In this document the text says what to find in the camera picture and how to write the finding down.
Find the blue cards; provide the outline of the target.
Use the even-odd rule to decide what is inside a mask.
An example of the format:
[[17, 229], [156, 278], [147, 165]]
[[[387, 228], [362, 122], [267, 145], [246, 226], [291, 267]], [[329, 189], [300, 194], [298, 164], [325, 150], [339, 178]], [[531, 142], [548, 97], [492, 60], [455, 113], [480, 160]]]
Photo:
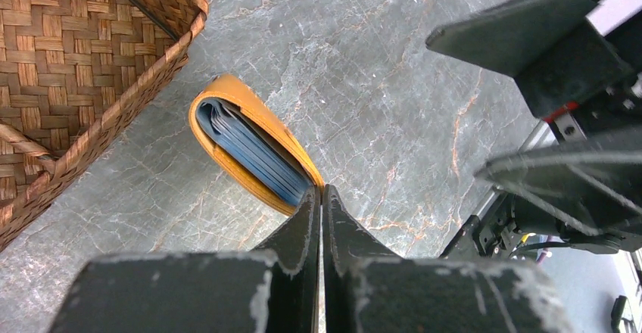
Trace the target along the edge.
[[205, 98], [198, 102], [195, 118], [212, 142], [287, 205], [296, 206], [313, 184], [295, 157], [239, 106], [222, 98]]

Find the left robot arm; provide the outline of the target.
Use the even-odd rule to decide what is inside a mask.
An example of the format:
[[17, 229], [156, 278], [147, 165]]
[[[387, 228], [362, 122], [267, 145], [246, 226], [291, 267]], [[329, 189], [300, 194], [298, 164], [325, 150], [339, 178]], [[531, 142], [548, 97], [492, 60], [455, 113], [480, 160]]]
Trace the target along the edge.
[[550, 280], [516, 260], [513, 199], [471, 216], [436, 259], [406, 259], [304, 193], [249, 251], [108, 254], [76, 276], [52, 332], [570, 332]]

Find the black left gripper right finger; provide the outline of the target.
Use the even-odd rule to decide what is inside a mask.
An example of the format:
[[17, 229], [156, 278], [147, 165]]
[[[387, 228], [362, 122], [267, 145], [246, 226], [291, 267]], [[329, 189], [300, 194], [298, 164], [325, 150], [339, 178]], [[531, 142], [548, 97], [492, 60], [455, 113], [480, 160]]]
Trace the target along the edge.
[[400, 257], [323, 191], [329, 332], [571, 332], [548, 277], [533, 263]]

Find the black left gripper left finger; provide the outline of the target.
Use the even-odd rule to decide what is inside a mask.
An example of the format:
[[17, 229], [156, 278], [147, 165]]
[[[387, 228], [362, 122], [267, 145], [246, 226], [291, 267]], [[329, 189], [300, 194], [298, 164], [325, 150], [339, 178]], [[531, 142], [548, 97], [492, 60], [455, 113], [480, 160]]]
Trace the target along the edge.
[[315, 332], [321, 197], [249, 251], [109, 254], [76, 276], [52, 332]]

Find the yellow leather card holder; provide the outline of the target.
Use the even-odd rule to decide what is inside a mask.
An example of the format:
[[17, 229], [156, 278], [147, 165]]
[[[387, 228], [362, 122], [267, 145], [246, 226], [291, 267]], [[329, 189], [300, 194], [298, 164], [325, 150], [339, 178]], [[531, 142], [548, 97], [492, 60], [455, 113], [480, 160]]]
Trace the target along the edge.
[[266, 186], [260, 183], [256, 177], [251, 176], [238, 161], [232, 159], [230, 154], [207, 137], [198, 125], [195, 118], [195, 111], [198, 102], [209, 97], [222, 98], [225, 101], [239, 106], [245, 116], [257, 123], [260, 128], [265, 129], [269, 135], [274, 137], [281, 146], [285, 147], [285, 149], [295, 157], [310, 177], [313, 183], [311, 187], [315, 187], [319, 191], [324, 189], [325, 183], [319, 170], [290, 129], [261, 101], [249, 86], [245, 85], [232, 74], [222, 74], [215, 78], [192, 102], [189, 108], [188, 120], [199, 144], [239, 185], [265, 204], [286, 216], [292, 215], [295, 211], [297, 205], [293, 207], [279, 200], [274, 192], [271, 192]]

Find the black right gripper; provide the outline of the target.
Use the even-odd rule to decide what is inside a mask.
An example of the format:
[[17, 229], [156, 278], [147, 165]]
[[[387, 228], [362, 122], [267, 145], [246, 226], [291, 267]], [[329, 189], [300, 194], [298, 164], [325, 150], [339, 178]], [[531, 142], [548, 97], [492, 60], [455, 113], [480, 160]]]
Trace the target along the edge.
[[603, 35], [587, 19], [599, 2], [509, 0], [437, 26], [425, 44], [514, 77], [531, 113], [557, 133], [601, 133], [495, 157], [475, 172], [517, 197], [518, 230], [594, 254], [635, 252], [641, 131], [624, 128], [641, 125], [641, 12]]

